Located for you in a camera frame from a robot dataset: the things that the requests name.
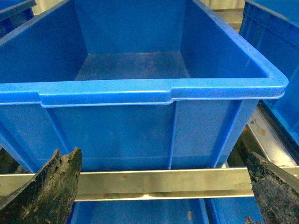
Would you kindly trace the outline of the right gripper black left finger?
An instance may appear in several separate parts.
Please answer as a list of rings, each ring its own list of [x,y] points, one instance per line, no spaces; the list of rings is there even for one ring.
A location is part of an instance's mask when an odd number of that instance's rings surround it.
[[[65,224],[78,192],[82,152],[59,149],[25,184],[0,201],[2,224]]]

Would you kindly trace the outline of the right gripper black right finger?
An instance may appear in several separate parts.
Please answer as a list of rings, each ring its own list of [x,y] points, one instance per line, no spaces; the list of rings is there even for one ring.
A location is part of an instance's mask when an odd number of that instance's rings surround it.
[[[299,180],[252,152],[247,159],[252,191],[266,224],[299,222]]]

